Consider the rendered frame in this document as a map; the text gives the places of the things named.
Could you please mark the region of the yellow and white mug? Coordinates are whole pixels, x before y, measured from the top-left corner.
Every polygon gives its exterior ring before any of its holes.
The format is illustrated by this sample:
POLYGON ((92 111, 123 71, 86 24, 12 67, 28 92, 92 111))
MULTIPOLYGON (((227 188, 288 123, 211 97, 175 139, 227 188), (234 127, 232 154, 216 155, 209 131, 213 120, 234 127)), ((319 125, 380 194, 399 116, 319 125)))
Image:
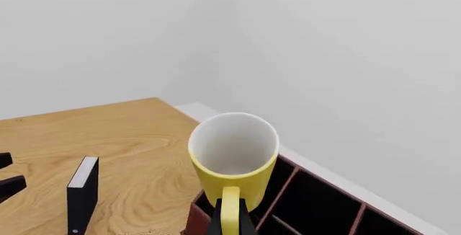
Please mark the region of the yellow and white mug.
POLYGON ((239 200, 248 210, 263 200, 279 155, 276 130, 255 115, 222 113, 201 122, 187 148, 208 202, 222 199, 222 235, 238 235, 239 200))

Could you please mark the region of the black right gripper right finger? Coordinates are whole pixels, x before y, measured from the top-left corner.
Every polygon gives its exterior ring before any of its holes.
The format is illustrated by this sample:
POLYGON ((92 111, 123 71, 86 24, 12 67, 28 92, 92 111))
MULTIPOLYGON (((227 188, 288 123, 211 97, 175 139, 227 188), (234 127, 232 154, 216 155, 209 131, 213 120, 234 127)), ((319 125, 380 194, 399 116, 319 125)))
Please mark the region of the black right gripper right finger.
POLYGON ((238 235, 258 235, 258 232, 251 221, 249 211, 246 207, 246 201, 241 198, 239 200, 239 232, 238 235))

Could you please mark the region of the red-brown desk caddy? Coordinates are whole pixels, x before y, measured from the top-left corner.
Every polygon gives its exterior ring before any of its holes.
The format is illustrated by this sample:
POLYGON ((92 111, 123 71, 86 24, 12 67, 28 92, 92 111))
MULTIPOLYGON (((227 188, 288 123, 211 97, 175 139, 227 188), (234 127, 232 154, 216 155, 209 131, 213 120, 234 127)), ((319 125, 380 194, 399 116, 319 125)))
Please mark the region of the red-brown desk caddy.
POLYGON ((263 200, 249 210, 258 235, 444 235, 388 215, 279 156, 263 200))

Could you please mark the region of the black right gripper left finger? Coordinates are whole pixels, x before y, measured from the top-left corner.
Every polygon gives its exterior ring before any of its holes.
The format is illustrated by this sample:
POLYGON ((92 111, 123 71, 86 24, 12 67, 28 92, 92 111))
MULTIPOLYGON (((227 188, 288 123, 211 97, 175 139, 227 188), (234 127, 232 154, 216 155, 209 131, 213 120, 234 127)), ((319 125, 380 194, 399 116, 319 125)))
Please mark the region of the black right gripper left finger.
POLYGON ((210 220, 210 224, 206 230, 206 235, 222 235, 221 223, 220 223, 220 211, 221 211, 222 199, 219 198, 216 201, 215 208, 210 220))

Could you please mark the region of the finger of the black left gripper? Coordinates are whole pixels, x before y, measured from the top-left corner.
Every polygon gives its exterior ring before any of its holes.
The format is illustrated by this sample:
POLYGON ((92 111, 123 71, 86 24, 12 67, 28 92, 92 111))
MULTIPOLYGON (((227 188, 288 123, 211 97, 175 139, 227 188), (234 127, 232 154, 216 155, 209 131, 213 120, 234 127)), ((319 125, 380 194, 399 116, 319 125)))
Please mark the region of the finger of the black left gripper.
POLYGON ((13 164, 12 155, 9 152, 0 153, 0 169, 8 167, 13 164))
POLYGON ((0 180, 0 203, 8 200, 27 186, 24 176, 16 176, 0 180))

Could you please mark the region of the black book with white pages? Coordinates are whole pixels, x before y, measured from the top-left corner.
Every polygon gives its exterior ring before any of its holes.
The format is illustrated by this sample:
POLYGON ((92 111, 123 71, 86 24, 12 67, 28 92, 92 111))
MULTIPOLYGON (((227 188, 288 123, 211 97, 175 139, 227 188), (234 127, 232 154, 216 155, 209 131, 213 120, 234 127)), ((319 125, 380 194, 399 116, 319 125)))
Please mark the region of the black book with white pages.
POLYGON ((85 156, 66 187, 68 235, 85 235, 99 197, 99 157, 85 156))

